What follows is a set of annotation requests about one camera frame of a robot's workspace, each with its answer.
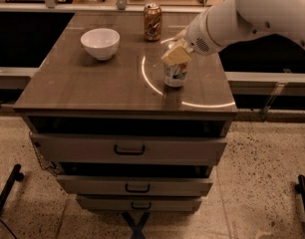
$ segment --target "cabinet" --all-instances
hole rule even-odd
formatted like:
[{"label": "cabinet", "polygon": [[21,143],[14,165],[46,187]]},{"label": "cabinet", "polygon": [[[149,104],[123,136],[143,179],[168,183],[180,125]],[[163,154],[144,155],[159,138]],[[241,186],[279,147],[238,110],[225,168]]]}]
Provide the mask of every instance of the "cabinet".
[{"label": "cabinet", "polygon": [[[164,13],[162,40],[194,16]],[[167,87],[162,40],[146,42],[142,22],[137,12],[77,13],[14,109],[83,208],[193,212],[236,106],[217,54],[195,55],[184,87]],[[105,62],[80,45],[81,32],[96,27],[121,35]]]}]

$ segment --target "terrazzo floor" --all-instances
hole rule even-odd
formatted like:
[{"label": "terrazzo floor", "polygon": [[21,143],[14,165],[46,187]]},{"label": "terrazzo floor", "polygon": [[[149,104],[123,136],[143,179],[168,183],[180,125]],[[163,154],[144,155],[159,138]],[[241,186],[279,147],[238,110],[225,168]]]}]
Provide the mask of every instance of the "terrazzo floor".
[{"label": "terrazzo floor", "polygon": [[[267,121],[244,114],[232,124],[197,212],[92,213],[40,168],[28,128],[11,106],[2,107],[0,192],[16,163],[25,178],[15,182],[1,220],[21,239],[305,238],[302,199],[294,190],[305,175],[305,113],[276,113]],[[8,238],[14,237],[0,222],[0,239]]]}]

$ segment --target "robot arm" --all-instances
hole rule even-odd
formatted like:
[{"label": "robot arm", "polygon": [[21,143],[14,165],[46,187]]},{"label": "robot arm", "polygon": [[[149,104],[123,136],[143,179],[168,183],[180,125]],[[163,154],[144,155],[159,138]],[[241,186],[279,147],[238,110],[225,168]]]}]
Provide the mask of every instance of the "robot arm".
[{"label": "robot arm", "polygon": [[207,56],[226,46],[279,34],[305,50],[305,0],[224,0],[200,13],[185,41]]}]

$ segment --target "drawer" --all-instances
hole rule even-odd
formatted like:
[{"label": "drawer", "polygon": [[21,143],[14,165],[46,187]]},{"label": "drawer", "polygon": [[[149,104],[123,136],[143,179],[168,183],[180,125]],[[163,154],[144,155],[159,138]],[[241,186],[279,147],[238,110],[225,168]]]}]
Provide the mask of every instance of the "drawer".
[{"label": "drawer", "polygon": [[200,197],[128,197],[78,195],[77,201],[82,208],[94,211],[141,210],[195,212],[201,204]]},{"label": "drawer", "polygon": [[45,159],[66,162],[217,165],[225,138],[107,135],[32,135]]},{"label": "drawer", "polygon": [[199,166],[75,164],[71,169],[73,174],[96,176],[58,175],[57,180],[67,193],[204,196],[212,185],[212,180],[206,178],[206,167]]}]

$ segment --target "soda can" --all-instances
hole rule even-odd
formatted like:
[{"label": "soda can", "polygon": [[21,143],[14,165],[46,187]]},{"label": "soda can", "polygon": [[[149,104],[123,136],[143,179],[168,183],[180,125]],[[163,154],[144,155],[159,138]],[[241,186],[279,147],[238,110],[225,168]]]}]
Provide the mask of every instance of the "soda can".
[{"label": "soda can", "polygon": [[[174,42],[168,43],[166,51],[174,45]],[[184,85],[186,80],[188,62],[169,66],[163,63],[164,83],[170,87],[178,88]]]},{"label": "soda can", "polygon": [[144,9],[145,39],[156,41],[161,36],[162,13],[159,5],[147,4]]}]

